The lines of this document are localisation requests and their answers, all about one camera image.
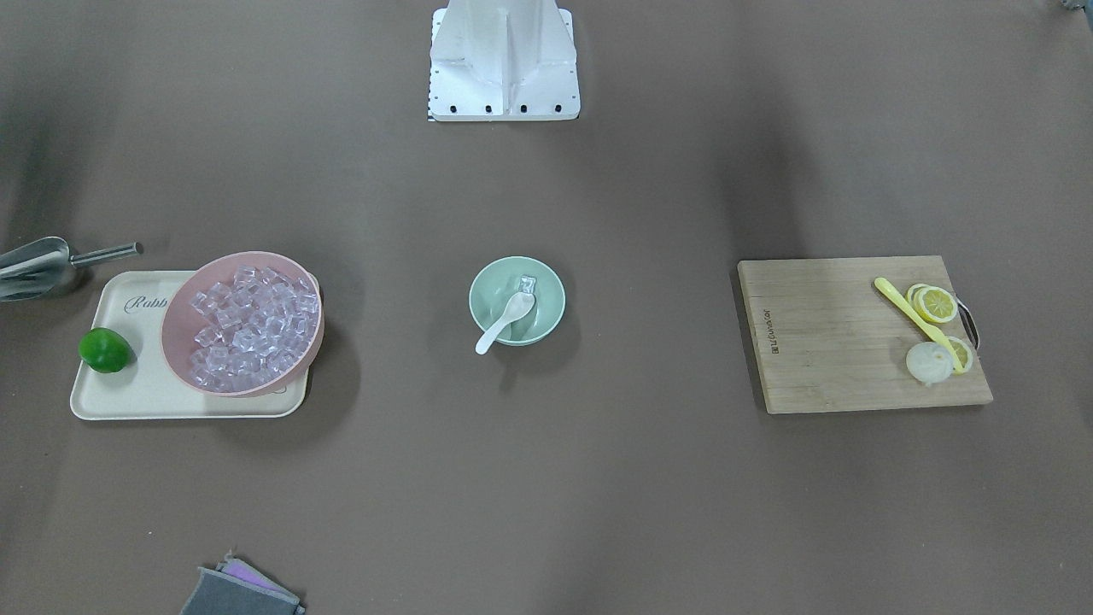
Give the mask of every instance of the onion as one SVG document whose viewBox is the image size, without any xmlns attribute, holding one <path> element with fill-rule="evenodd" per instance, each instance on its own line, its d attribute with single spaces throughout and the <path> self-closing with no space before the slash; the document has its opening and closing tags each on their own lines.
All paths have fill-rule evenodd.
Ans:
<svg viewBox="0 0 1093 615">
<path fill-rule="evenodd" d="M 952 376 L 953 357 L 940 344 L 916 344 L 907 352 L 907 371 L 915 380 L 930 387 Z"/>
</svg>

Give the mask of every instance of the white metal mount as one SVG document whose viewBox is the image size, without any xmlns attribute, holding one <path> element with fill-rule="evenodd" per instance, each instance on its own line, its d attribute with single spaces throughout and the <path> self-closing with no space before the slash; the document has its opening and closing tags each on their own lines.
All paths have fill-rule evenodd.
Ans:
<svg viewBox="0 0 1093 615">
<path fill-rule="evenodd" d="M 428 118 L 543 121 L 580 113 L 573 15 L 554 0 L 450 0 L 433 13 Z"/>
</svg>

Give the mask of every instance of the beige tray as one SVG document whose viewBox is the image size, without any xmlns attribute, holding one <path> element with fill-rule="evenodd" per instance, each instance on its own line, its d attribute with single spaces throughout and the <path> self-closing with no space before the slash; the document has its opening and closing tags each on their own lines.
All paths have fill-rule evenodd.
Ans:
<svg viewBox="0 0 1093 615">
<path fill-rule="evenodd" d="M 103 286 L 93 328 L 111 329 L 137 353 L 137 362 L 104 375 L 82 362 L 69 404 L 84 421 L 179 418 L 278 418 L 299 407 L 307 374 L 259 398 L 202 395 L 172 374 L 160 329 L 167 300 L 193 271 L 126 271 Z"/>
<path fill-rule="evenodd" d="M 926 336 L 877 288 L 926 282 L 952 289 L 940 256 L 742 260 L 740 288 L 771 414 L 967 406 L 994 398 L 976 358 L 967 374 L 926 388 L 907 351 Z M 940 326 L 967 342 L 960 319 Z"/>
</svg>

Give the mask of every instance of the gray cloth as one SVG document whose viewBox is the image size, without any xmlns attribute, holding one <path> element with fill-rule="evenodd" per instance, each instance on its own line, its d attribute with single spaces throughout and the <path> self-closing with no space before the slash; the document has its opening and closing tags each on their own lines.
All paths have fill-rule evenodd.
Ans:
<svg viewBox="0 0 1093 615">
<path fill-rule="evenodd" d="M 199 568 L 201 578 L 180 615 L 301 615 L 299 599 Z"/>
</svg>

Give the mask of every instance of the lemon slice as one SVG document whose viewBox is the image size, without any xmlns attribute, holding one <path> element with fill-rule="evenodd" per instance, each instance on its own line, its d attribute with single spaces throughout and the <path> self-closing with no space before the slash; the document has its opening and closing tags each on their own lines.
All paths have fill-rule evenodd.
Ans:
<svg viewBox="0 0 1093 615">
<path fill-rule="evenodd" d="M 914 303 L 915 301 L 915 291 L 917 291 L 920 287 L 926 287 L 928 285 L 930 285 L 930 284 L 917 283 L 917 284 L 908 287 L 907 288 L 907 293 L 904 294 L 904 296 L 907 297 L 907 303 Z"/>
<path fill-rule="evenodd" d="M 956 318 L 956 299 L 943 287 L 928 285 L 915 291 L 910 304 L 930 323 L 948 323 Z"/>
<path fill-rule="evenodd" d="M 975 353 L 972 352 L 972 347 L 959 338 L 951 335 L 947 335 L 945 338 L 949 339 L 949 343 L 953 345 L 953 351 L 956 352 L 956 360 L 960 362 L 963 368 L 961 371 L 966 372 L 972 369 L 972 364 L 975 363 Z"/>
</svg>

